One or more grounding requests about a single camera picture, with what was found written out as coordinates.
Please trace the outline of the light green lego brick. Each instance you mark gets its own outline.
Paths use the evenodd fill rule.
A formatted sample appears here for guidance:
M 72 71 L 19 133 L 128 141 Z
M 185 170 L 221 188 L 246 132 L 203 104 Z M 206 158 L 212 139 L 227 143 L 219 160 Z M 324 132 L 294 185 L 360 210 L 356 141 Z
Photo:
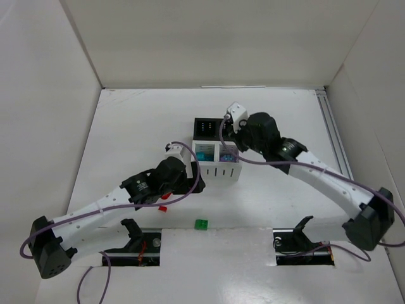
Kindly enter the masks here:
M 208 230 L 208 220 L 197 219 L 194 223 L 195 230 L 206 231 Z

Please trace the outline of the red heart-shaped lego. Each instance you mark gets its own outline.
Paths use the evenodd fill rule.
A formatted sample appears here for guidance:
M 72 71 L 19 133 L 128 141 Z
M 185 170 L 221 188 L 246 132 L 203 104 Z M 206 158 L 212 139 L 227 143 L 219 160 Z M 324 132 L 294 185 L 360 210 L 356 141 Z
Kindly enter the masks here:
M 167 200 L 170 196 L 171 196 L 171 193 L 167 193 L 167 194 L 162 195 L 161 199 Z

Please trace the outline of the small teal lego brick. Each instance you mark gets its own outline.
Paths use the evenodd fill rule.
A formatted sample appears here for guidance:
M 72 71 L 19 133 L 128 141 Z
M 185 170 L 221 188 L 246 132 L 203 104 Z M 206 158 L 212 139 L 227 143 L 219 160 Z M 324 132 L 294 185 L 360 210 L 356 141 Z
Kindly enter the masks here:
M 196 156 L 200 162 L 203 162 L 206 160 L 206 155 L 202 152 L 196 152 Z

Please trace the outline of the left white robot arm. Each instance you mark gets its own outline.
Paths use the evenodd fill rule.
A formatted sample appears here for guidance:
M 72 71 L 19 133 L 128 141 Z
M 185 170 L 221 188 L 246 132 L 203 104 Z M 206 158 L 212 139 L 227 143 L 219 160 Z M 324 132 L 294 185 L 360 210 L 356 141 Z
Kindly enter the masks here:
M 187 176 L 183 161 L 168 157 L 156 168 L 125 179 L 112 192 L 71 214 L 52 220 L 41 216 L 32 223 L 27 246 L 43 279 L 65 271 L 75 260 L 111 248 L 134 248 L 142 231 L 134 220 L 125 219 L 111 239 L 99 228 L 129 210 L 160 206 L 166 194 L 184 199 L 201 193 L 205 183 L 201 166 L 191 162 L 192 177 Z

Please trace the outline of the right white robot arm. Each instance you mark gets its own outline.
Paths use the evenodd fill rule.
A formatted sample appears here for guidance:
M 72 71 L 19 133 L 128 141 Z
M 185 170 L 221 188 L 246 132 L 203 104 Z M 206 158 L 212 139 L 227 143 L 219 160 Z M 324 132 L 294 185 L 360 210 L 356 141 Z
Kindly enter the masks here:
M 263 165 L 310 185 L 345 212 L 341 218 L 305 217 L 296 229 L 311 243 L 349 241 L 361 250 L 372 251 L 394 223 L 397 209 L 388 189 L 376 191 L 329 168 L 305 145 L 282 137 L 269 114 L 248 115 L 245 110 L 228 109 L 219 135 L 228 136 L 240 152 L 260 154 Z

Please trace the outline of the teal long lego brick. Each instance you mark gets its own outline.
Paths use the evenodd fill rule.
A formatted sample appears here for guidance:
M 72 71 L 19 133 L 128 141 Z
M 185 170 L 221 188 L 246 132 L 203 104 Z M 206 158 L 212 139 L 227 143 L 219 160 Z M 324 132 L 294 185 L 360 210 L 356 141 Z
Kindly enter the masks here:
M 213 162 L 214 161 L 214 155 L 212 154 L 208 154 L 208 153 L 204 153 L 206 155 L 206 160 L 204 162 Z

